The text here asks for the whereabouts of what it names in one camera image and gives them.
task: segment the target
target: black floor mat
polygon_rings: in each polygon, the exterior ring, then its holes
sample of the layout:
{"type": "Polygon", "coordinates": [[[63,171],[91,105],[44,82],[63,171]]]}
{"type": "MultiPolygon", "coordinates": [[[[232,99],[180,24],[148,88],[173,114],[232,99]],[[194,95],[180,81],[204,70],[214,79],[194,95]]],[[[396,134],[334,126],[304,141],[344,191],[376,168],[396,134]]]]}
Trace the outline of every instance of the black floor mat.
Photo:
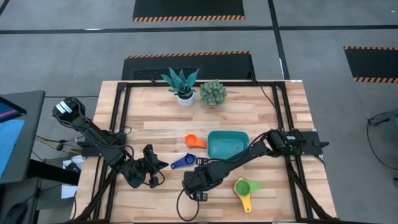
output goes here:
{"type": "Polygon", "coordinates": [[[243,20],[242,0],[136,0],[133,22],[243,20]]]}
{"type": "Polygon", "coordinates": [[[344,47],[357,82],[398,83],[397,47],[344,47]]]}
{"type": "Polygon", "coordinates": [[[199,80],[248,79],[254,73],[248,51],[132,55],[124,60],[122,80],[162,80],[169,67],[183,69],[186,77],[199,69],[199,80]]]}

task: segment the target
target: white pot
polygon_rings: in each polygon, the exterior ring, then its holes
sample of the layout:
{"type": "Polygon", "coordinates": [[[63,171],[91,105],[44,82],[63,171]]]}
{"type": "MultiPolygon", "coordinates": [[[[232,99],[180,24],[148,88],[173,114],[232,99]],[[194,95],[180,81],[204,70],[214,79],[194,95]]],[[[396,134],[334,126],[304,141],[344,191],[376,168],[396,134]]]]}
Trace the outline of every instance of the white pot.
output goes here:
{"type": "Polygon", "coordinates": [[[192,106],[193,102],[195,101],[195,93],[192,93],[191,98],[183,100],[177,96],[177,101],[181,106],[192,106]]]}

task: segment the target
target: potted plant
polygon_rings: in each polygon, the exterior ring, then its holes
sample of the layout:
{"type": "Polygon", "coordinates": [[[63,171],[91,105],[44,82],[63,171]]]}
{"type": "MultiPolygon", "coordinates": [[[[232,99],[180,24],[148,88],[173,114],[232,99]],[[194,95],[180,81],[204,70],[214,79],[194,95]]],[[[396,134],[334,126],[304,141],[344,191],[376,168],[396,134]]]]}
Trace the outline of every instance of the potted plant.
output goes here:
{"type": "Polygon", "coordinates": [[[181,106],[191,106],[194,102],[196,92],[192,86],[197,80],[199,69],[190,74],[187,79],[185,79],[182,69],[179,75],[171,68],[169,70],[171,78],[168,75],[162,75],[162,78],[172,87],[169,91],[177,96],[177,101],[181,106]]]}
{"type": "Polygon", "coordinates": [[[201,102],[209,106],[220,106],[225,102],[226,87],[218,80],[200,85],[201,102]]]}

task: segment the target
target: gray floor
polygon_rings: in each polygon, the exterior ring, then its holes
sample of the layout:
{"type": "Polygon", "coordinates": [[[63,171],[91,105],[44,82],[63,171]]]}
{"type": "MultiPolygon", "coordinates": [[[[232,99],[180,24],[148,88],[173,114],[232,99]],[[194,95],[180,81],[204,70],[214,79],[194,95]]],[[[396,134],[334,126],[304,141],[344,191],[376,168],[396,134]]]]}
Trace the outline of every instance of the gray floor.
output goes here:
{"type": "MultiPolygon", "coordinates": [[[[280,26],[398,24],[395,0],[274,0],[280,26]]],[[[134,1],[11,0],[0,30],[92,29],[181,26],[270,26],[266,0],[244,0],[245,21],[131,22],[134,1]]],[[[315,127],[325,148],[328,180],[343,220],[396,223],[398,172],[381,165],[366,139],[366,119],[398,107],[395,84],[353,81],[343,46],[396,47],[398,30],[281,32],[290,77],[303,80],[315,127]]],[[[258,78],[281,79],[273,31],[163,32],[134,34],[0,35],[0,92],[45,90],[47,95],[97,95],[103,80],[119,80],[132,54],[250,50],[258,78]]],[[[46,99],[38,134],[68,139],[77,133],[50,116],[59,99],[46,99]]],[[[85,98],[89,116],[96,99],[85,98]]],[[[380,158],[398,167],[396,132],[370,129],[380,158]]],[[[60,154],[40,143],[43,158],[60,154]]],[[[70,207],[42,212],[39,223],[67,220],[70,207]]]]}

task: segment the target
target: black panel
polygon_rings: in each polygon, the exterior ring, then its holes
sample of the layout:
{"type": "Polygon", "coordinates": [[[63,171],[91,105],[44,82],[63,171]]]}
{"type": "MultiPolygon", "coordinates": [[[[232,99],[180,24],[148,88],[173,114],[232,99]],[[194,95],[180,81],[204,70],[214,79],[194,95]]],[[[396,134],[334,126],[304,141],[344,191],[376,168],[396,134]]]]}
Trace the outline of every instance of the black panel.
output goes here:
{"type": "Polygon", "coordinates": [[[302,131],[301,134],[303,138],[306,140],[306,145],[294,152],[295,155],[300,156],[302,154],[305,155],[322,155],[322,147],[319,146],[320,140],[318,133],[316,131],[302,131]]]}
{"type": "Polygon", "coordinates": [[[187,76],[200,69],[198,79],[247,79],[254,72],[250,54],[201,55],[184,57],[128,58],[124,60],[122,80],[162,80],[169,67],[187,76]]]}
{"type": "Polygon", "coordinates": [[[398,50],[345,49],[345,54],[354,78],[398,78],[398,50]]]}
{"type": "Polygon", "coordinates": [[[136,0],[135,17],[244,15],[242,0],[136,0]]]}

